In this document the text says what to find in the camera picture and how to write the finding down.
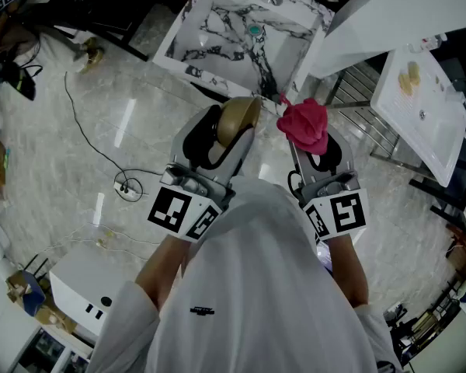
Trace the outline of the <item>gold bowl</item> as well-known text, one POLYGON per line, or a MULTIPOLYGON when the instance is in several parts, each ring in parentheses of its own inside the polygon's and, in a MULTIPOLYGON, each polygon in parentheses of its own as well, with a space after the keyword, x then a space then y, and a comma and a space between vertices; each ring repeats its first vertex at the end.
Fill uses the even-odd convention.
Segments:
POLYGON ((262 104, 259 97, 235 97, 221 107, 221 115, 217 122, 217 140, 209 152, 214 162, 219 162, 236 140, 247 128, 255 128, 259 119, 262 104))

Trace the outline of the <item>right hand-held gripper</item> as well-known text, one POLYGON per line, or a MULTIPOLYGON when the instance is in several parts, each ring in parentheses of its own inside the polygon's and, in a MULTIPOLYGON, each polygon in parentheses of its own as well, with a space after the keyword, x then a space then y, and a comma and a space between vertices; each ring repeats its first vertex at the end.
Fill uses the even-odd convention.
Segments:
POLYGON ((360 187, 357 173, 349 171, 354 170, 350 144, 334 127, 327 132, 327 151, 321 158, 289 142, 304 184, 296 192, 297 199, 314 227, 315 238, 323 242, 366 228, 369 221, 367 191, 360 187))

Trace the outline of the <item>marble pattern sink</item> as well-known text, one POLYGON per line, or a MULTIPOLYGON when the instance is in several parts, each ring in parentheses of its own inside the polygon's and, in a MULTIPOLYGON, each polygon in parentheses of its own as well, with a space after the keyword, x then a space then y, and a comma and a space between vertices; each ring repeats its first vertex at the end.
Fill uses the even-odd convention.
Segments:
POLYGON ((280 116, 280 96, 297 99, 333 16, 315 0, 189 0, 153 62, 222 96, 259 97, 280 116), (263 36, 252 38, 250 24, 263 36))

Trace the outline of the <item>person's white t-shirt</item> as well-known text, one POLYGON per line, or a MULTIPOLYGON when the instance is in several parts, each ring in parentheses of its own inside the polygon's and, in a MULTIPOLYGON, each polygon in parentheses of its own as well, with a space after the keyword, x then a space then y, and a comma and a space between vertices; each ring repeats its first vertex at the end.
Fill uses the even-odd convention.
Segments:
POLYGON ((383 314, 354 308, 281 186, 236 176, 161 312, 127 282, 86 373, 401 373, 383 314))

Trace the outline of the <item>metal rack frame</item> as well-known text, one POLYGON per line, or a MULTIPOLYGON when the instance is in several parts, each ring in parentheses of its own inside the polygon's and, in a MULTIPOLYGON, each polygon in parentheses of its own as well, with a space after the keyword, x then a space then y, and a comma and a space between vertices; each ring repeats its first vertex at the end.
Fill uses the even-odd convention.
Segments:
POLYGON ((419 156, 371 107, 379 78, 365 62, 343 69, 336 76, 325 104, 351 126, 353 133, 371 141, 371 157, 422 176, 428 175, 429 170, 419 156))

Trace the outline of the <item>cardboard box with blue bag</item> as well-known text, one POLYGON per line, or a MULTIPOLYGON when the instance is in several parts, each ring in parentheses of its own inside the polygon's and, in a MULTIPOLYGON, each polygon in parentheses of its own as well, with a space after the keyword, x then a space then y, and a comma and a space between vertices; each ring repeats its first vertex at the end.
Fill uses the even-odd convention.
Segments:
POLYGON ((31 317, 38 313, 46 301, 46 295, 38 280, 28 271, 17 270, 7 278, 6 284, 9 288, 9 299, 12 302, 22 302, 24 311, 31 317))

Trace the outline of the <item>person's right forearm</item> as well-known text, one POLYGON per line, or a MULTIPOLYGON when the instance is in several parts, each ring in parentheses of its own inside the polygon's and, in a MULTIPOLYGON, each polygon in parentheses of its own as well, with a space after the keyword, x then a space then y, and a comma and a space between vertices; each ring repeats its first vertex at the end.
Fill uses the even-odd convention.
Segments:
POLYGON ((350 235, 340 235, 328 241, 332 259, 332 276, 349 303, 354 307, 367 305, 367 278, 354 249, 350 235))

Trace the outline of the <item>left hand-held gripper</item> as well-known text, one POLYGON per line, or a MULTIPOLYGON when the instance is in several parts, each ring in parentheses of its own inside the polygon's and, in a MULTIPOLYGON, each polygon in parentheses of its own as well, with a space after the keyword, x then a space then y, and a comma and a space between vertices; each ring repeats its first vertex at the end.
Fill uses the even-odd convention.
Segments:
POLYGON ((187 242, 199 242, 235 195, 230 179, 239 171, 253 143, 253 129, 240 131, 218 160, 209 160, 217 140, 221 107, 193 116, 172 141, 170 162, 149 194, 147 222, 187 242), (189 169, 201 168, 201 174, 189 169))

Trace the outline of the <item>pink cloth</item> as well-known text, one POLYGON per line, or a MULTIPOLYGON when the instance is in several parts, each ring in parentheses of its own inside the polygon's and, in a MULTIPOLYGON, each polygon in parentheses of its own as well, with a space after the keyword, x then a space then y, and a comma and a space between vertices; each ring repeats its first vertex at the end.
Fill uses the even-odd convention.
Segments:
POLYGON ((277 128, 300 150, 312 155, 324 155, 329 142, 326 107, 318 104, 314 98, 292 104, 284 94, 280 96, 280 101, 287 108, 277 120, 277 128))

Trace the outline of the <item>white power strip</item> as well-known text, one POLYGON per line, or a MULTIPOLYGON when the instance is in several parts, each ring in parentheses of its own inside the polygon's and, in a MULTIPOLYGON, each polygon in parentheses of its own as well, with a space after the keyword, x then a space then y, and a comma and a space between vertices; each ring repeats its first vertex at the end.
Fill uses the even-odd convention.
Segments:
POLYGON ((113 183, 113 188, 116 193, 126 201, 135 202, 141 196, 140 193, 131 188, 129 185, 126 183, 121 183, 117 180, 113 183))

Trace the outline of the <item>person's left forearm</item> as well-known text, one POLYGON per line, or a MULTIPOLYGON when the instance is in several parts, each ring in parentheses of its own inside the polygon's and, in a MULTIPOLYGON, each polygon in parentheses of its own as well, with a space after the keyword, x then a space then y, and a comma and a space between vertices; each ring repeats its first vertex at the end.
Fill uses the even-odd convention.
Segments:
POLYGON ((152 253, 135 279, 158 312, 165 305, 178 275, 182 277, 202 246, 167 235, 152 253))

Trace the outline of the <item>white plastic drainer tray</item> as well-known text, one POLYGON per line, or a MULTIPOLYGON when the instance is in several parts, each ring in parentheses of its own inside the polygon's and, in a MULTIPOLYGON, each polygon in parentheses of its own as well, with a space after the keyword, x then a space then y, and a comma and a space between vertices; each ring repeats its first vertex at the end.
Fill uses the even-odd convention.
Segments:
POLYGON ((466 109, 452 82, 429 51, 402 47, 388 53, 371 108, 422 159, 443 187, 454 172, 466 129, 466 109), (411 63, 419 66, 419 84, 409 95, 399 83, 411 63))

